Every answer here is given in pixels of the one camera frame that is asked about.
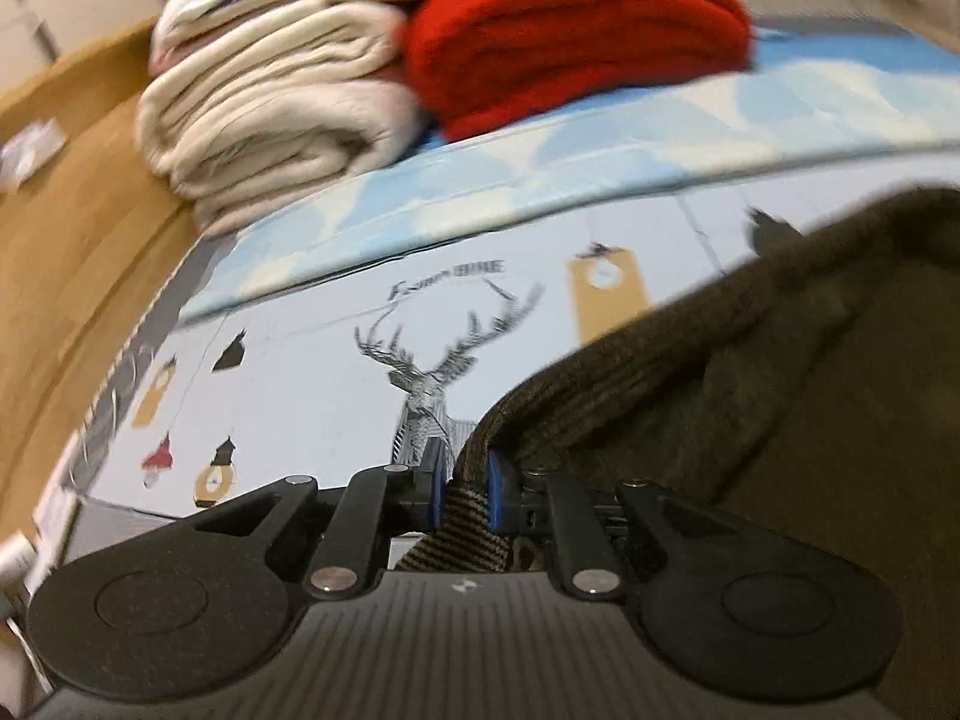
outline red folded towel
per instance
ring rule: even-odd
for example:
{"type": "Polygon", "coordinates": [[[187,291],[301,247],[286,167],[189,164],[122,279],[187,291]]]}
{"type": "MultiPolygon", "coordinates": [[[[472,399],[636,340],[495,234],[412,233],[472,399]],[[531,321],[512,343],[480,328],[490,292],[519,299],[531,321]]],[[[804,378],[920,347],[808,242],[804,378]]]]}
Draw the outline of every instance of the red folded towel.
{"type": "Polygon", "coordinates": [[[737,0],[429,0],[407,31],[407,81],[461,140],[592,92],[748,64],[737,0]]]}

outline brown garment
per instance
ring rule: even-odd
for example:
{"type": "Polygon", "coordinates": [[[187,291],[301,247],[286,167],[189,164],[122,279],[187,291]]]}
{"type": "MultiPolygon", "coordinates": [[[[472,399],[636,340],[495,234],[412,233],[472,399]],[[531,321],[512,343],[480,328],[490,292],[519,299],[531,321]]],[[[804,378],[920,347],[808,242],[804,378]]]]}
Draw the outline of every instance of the brown garment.
{"type": "Polygon", "coordinates": [[[904,610],[881,697],[958,716],[960,191],[787,241],[528,379],[464,447],[452,525],[404,567],[508,568],[460,503],[485,504],[491,447],[594,488],[652,478],[860,563],[904,610]]]}

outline red lamp print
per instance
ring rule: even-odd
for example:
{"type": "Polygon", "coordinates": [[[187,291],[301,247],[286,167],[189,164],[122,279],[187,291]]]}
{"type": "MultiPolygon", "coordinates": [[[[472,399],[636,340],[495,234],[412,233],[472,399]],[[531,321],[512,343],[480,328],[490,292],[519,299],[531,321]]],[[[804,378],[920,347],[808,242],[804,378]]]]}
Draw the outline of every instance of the red lamp print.
{"type": "Polygon", "coordinates": [[[140,470],[143,471],[143,485],[145,488],[152,488],[160,474],[163,471],[171,469],[174,466],[174,456],[170,452],[170,434],[163,437],[162,442],[156,450],[148,455],[140,464],[140,470]]]}

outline light blue quilt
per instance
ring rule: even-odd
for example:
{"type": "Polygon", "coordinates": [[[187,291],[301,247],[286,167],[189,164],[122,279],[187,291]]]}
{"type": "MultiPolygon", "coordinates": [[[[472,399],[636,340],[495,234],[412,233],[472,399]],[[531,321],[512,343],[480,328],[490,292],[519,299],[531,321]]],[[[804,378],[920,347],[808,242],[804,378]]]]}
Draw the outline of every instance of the light blue quilt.
{"type": "Polygon", "coordinates": [[[640,91],[597,95],[299,201],[240,233],[181,318],[577,205],[960,143],[955,61],[801,59],[640,91]]]}

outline blue fabric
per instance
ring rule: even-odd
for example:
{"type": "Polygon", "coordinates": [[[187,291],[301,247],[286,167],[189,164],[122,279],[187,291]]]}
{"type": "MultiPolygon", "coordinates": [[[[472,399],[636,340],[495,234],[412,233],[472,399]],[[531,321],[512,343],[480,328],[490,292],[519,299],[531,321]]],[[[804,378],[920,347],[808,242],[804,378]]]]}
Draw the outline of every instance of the blue fabric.
{"type": "Polygon", "coordinates": [[[850,42],[872,62],[767,56],[753,73],[594,95],[343,181],[240,233],[181,315],[589,202],[960,143],[960,61],[907,36],[850,42]]]}

